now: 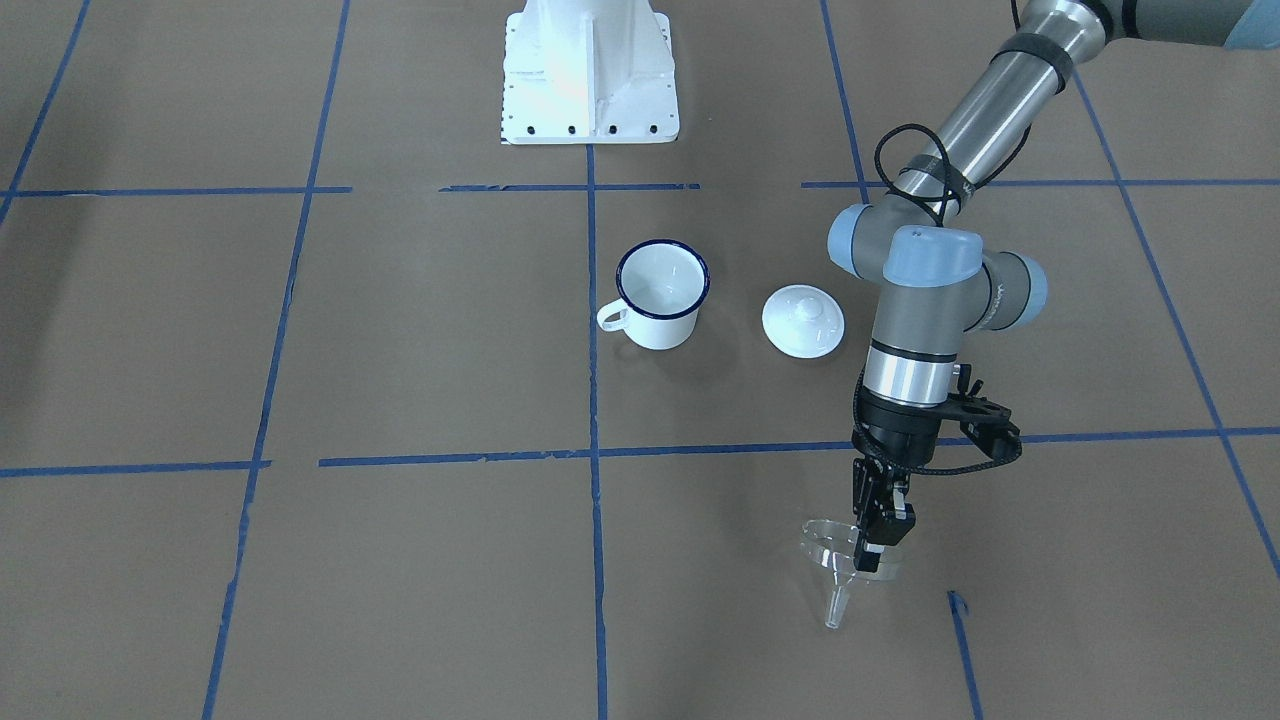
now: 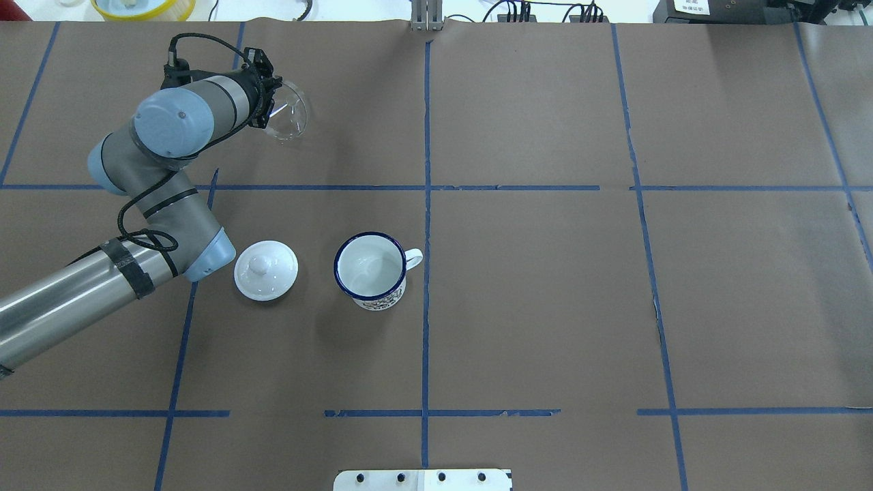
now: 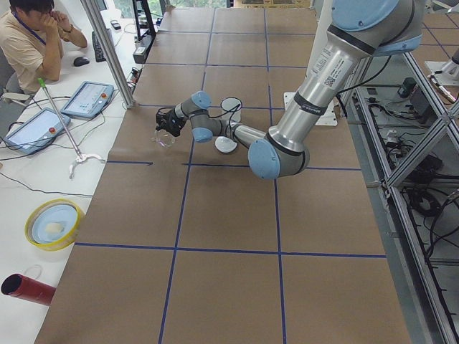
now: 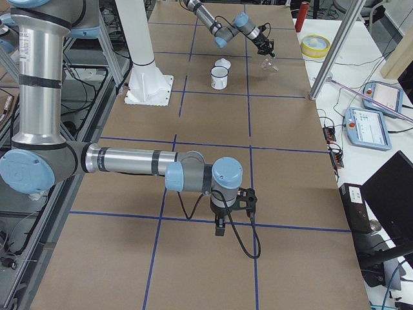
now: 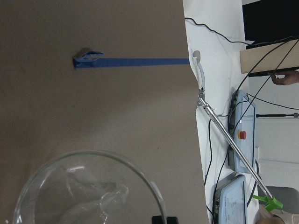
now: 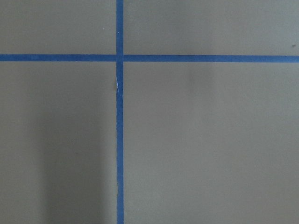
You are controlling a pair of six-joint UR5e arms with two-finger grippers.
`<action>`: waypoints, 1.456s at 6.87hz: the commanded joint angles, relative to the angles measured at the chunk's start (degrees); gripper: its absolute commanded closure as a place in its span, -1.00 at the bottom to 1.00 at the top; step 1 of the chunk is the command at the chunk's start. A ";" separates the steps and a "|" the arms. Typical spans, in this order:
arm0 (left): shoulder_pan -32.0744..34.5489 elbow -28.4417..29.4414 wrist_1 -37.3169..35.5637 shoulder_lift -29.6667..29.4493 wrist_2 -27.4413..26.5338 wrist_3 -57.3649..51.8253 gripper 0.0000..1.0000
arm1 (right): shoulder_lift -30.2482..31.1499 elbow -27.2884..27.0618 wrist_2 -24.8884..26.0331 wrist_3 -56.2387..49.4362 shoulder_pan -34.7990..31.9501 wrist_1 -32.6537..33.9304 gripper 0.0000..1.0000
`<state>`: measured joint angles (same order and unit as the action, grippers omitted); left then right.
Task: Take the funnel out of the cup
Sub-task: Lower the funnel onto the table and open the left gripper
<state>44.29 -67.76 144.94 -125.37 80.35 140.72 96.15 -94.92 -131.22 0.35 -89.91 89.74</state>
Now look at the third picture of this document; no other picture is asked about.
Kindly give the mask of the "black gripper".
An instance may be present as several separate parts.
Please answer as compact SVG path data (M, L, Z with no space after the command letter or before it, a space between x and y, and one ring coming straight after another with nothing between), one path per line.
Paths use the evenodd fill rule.
M184 127L184 118L180 118L174 109L158 109L156 113L156 130L165 130L173 136L180 136L181 129Z

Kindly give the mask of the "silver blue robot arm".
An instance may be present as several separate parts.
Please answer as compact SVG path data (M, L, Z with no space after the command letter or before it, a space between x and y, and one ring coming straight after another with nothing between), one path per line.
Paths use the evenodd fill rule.
M416 49L422 39L424 1L333 1L327 43L277 125L267 132L236 121L209 116L211 99L204 91L157 113L156 130L178 137L187 122L198 143L225 136L248 149L252 172L277 179L302 172L310 154L306 136L324 115L362 59Z

